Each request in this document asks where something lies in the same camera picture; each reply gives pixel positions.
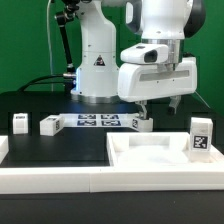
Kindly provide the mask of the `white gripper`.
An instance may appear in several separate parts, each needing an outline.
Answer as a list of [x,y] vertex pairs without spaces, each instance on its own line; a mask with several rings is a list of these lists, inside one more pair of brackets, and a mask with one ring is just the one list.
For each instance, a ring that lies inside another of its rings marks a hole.
[[143,100],[171,97],[168,114],[175,115],[181,102],[179,95],[194,93],[197,88],[195,57],[187,57],[172,70],[163,64],[124,63],[119,69],[118,96],[126,102],[139,101],[140,117],[147,119],[147,102]]

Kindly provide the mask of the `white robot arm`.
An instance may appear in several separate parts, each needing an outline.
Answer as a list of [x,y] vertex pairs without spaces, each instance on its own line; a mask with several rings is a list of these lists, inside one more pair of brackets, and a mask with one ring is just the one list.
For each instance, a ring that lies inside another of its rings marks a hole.
[[[78,18],[82,63],[72,96],[88,103],[116,99],[145,107],[151,99],[169,97],[174,114],[185,94],[197,88],[196,58],[183,54],[186,38],[206,18],[204,0],[63,0],[65,17]],[[102,8],[124,7],[128,29],[141,41],[116,53],[116,28]],[[121,58],[122,66],[116,64]]]

